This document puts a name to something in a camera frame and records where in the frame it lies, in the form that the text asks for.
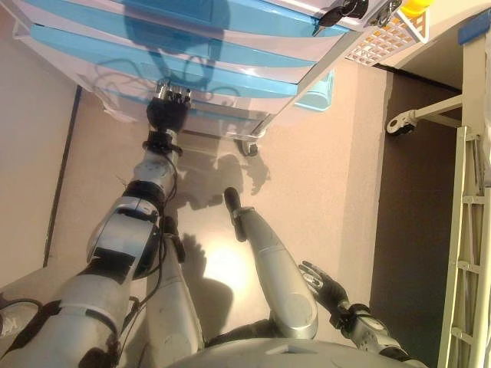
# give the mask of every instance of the blue drawer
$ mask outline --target blue drawer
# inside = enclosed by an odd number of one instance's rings
[[[172,54],[181,53],[212,61],[260,67],[310,67],[314,64],[313,61],[260,51],[64,0],[26,0],[26,2],[78,24]]]
[[[121,117],[124,116],[123,120],[147,121],[145,110],[150,100],[122,94],[114,90],[100,90],[97,95],[105,101],[106,111],[115,114],[117,119],[121,120]],[[265,116],[262,119],[234,117],[224,113],[200,110],[204,107],[206,107],[206,103],[193,104],[184,130],[213,136],[248,136],[265,118]]]
[[[194,90],[252,98],[282,98],[297,93],[296,84],[225,71],[193,60],[182,60],[49,27],[33,25],[31,36],[65,54],[152,81],[166,78],[171,83]]]
[[[115,0],[152,14],[191,24],[269,36],[311,37],[318,19],[262,0]],[[342,35],[335,25],[318,37]]]

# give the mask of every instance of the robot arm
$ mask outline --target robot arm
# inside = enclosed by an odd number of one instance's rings
[[[317,302],[331,314],[329,320],[347,339],[360,350],[399,360],[410,366],[426,367],[406,353],[390,336],[385,325],[371,315],[363,304],[350,304],[346,290],[323,270],[310,262],[299,265],[304,279],[314,293]]]
[[[93,233],[87,267],[17,336],[0,367],[110,367],[120,355],[130,282],[145,277],[162,252],[163,208],[175,191],[176,135],[190,95],[159,84],[147,108],[152,129],[143,161]]]

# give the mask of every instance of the white wall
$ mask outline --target white wall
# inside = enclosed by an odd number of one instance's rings
[[[42,267],[76,88],[13,25],[0,6],[0,287]]]

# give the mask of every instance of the black cable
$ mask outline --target black cable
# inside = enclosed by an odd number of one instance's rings
[[[173,183],[172,189],[169,192],[169,195],[167,196],[165,202],[163,203],[162,213],[165,212],[165,208],[167,206],[167,203],[171,199],[173,199],[177,193],[177,168],[176,168],[176,165],[174,165],[174,163],[172,162],[172,160],[169,157],[167,157],[167,156],[164,156],[164,157],[173,168],[174,183]],[[136,304],[136,301],[134,301],[133,307],[131,308],[132,309],[131,312],[124,319],[124,324],[123,324],[123,328],[121,329],[121,334],[124,332],[124,330],[126,329],[128,324],[130,323],[130,321],[132,321],[132,322],[131,322],[130,327],[128,328],[128,332],[127,332],[126,337],[124,338],[124,342],[121,345],[120,355],[119,355],[118,360],[117,360],[118,362],[119,362],[121,356],[123,355],[124,347],[126,346],[126,343],[128,341],[128,337],[130,336],[130,333],[131,333],[131,330],[133,329],[134,324],[137,322],[138,316],[140,316],[140,313],[143,311],[143,309],[145,309],[145,307],[147,306],[147,302],[151,299],[151,297],[154,296],[155,293],[159,290],[160,284],[162,283],[162,264],[163,264],[163,260],[165,259],[165,255],[166,255],[166,252],[164,251],[164,243],[165,243],[165,237],[166,237],[166,233],[163,231],[164,219],[165,219],[165,216],[162,215],[162,217],[160,218],[160,231],[161,231],[161,233],[160,233],[159,254],[158,254],[159,264],[153,270],[149,271],[149,273],[147,274],[147,276],[150,276],[152,273],[154,273],[156,270],[158,270],[159,276],[157,278],[157,283],[155,284],[155,287],[152,289],[152,291],[141,302],[138,302],[139,307],[137,309],[133,308]]]
[[[162,232],[161,239],[160,239],[160,244],[159,244],[159,276],[157,278],[157,283],[155,284],[155,287],[152,289],[150,293],[141,301],[141,307],[144,307],[145,304],[148,302],[149,299],[151,299],[152,296],[155,295],[157,290],[160,287],[160,284],[162,282],[162,263],[163,263],[163,257],[162,257],[162,248],[163,248],[163,243],[164,243],[164,233]]]
[[[138,319],[138,316],[140,316],[140,313],[143,311],[143,309],[145,309],[146,305],[142,306],[137,314],[135,315],[135,317],[133,318],[133,322],[131,323],[130,325],[130,328],[128,329],[128,332],[126,334],[126,337],[124,338],[124,342],[123,344],[121,345],[121,349],[120,349],[120,355],[117,357],[117,364],[119,364],[120,362],[120,359],[121,359],[121,356],[123,355],[123,352],[124,352],[124,347],[126,346],[126,343],[128,342],[128,337],[130,336],[130,333],[131,333],[131,330],[133,329],[135,323],[137,322],[137,319]]]
[[[31,298],[28,298],[28,297],[21,297],[19,299],[14,299],[13,301],[6,302],[5,304],[3,304],[0,307],[0,311],[2,309],[5,309],[7,307],[10,307],[10,306],[12,306],[14,304],[18,304],[18,303],[30,303],[30,304],[34,304],[36,307],[38,307],[38,311],[40,311],[43,308],[43,304],[40,301],[36,301],[35,299],[31,299]]]
[[[141,350],[140,359],[138,360],[137,363],[137,368],[141,368],[141,363],[143,363],[143,357],[145,356],[145,351],[147,351],[147,348],[148,348],[148,343],[145,343],[145,345],[143,345],[143,349]]]

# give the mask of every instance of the wheel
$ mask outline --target wheel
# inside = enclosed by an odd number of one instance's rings
[[[246,142],[245,140],[240,140],[237,142],[239,144],[239,150],[245,157],[253,157],[258,154],[258,145],[254,142]]]
[[[400,113],[394,119],[387,123],[385,130],[389,136],[399,136],[412,132],[417,125],[417,119],[414,118],[414,110]]]
[[[389,136],[400,136],[402,134],[411,133],[415,128],[416,127],[413,124],[407,124],[407,125],[404,125],[404,126],[398,128],[395,131],[391,131],[391,132],[387,131],[387,135],[389,135]]]

